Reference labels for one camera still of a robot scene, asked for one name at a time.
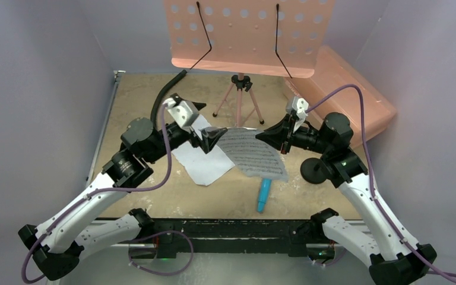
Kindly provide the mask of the printed sheet music page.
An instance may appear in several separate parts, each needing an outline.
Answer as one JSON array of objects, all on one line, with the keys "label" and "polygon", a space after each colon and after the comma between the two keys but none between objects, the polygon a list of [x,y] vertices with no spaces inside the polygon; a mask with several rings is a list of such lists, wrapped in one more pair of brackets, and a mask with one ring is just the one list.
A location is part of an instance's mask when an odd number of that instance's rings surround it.
[{"label": "printed sheet music page", "polygon": [[253,128],[229,128],[216,146],[246,176],[287,182],[288,172],[277,150],[256,139],[261,132]]}]

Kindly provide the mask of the white paper sheet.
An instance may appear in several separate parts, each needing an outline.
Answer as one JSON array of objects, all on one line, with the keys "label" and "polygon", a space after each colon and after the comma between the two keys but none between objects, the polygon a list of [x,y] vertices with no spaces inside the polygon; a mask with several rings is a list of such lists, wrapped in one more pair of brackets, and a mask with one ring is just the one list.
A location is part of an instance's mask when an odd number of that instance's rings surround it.
[{"label": "white paper sheet", "polygon": [[208,154],[187,141],[172,151],[176,160],[197,185],[208,186],[235,167],[224,151],[215,146]]}]

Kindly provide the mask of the black round microphone stand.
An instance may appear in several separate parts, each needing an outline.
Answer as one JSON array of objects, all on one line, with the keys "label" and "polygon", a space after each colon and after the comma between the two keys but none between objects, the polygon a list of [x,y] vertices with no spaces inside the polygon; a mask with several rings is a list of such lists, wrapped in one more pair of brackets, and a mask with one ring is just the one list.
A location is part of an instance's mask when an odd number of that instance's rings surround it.
[{"label": "black round microphone stand", "polygon": [[321,170],[321,160],[318,158],[308,158],[300,166],[302,178],[311,184],[321,184],[327,180],[327,177]]}]

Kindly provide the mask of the pink perforated music stand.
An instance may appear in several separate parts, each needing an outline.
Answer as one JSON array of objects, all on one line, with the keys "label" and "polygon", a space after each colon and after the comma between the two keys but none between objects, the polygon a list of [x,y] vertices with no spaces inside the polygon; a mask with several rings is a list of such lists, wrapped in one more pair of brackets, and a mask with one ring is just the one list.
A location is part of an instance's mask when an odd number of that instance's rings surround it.
[{"label": "pink perforated music stand", "polygon": [[178,68],[308,78],[334,1],[164,1]]}]

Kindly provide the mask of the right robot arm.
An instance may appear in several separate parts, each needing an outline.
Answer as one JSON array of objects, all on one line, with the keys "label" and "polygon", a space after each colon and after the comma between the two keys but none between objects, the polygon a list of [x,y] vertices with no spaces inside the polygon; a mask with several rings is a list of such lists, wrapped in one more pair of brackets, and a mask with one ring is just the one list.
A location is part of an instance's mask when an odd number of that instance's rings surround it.
[{"label": "right robot arm", "polygon": [[278,124],[256,135],[260,141],[287,154],[291,147],[319,153],[306,159],[300,173],[305,181],[330,181],[360,214],[371,235],[349,226],[331,209],[311,216],[309,233],[323,242],[338,242],[361,260],[375,284],[411,284],[424,277],[437,257],[430,244],[421,245],[397,220],[369,179],[369,171],[350,148],[353,130],[349,119],[329,113],[320,129],[294,128],[295,119],[287,114]]}]

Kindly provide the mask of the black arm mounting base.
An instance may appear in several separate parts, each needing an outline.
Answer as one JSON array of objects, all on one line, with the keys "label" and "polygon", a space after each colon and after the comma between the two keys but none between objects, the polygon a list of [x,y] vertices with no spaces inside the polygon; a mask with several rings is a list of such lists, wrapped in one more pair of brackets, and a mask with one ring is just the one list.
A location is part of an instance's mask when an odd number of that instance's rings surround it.
[{"label": "black arm mounting base", "polygon": [[131,243],[149,244],[158,258],[178,253],[286,254],[329,261],[339,245],[311,220],[242,220],[156,218]]}]

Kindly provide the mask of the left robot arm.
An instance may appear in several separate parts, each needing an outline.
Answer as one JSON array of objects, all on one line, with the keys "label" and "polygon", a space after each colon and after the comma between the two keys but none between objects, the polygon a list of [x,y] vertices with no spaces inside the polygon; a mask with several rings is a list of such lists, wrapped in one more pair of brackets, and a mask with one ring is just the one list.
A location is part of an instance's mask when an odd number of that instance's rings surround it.
[{"label": "left robot arm", "polygon": [[209,153],[226,128],[194,129],[203,103],[191,102],[173,94],[161,105],[163,114],[173,118],[160,129],[149,118],[131,121],[121,135],[121,147],[103,166],[91,184],[66,207],[43,223],[23,226],[18,234],[28,253],[24,265],[33,261],[42,278],[59,280],[83,259],[121,242],[157,242],[159,232],[153,219],[141,208],[121,218],[92,227],[105,209],[132,192],[142,192],[141,184],[153,174],[151,164],[162,157],[170,160],[172,151],[190,143]]}]

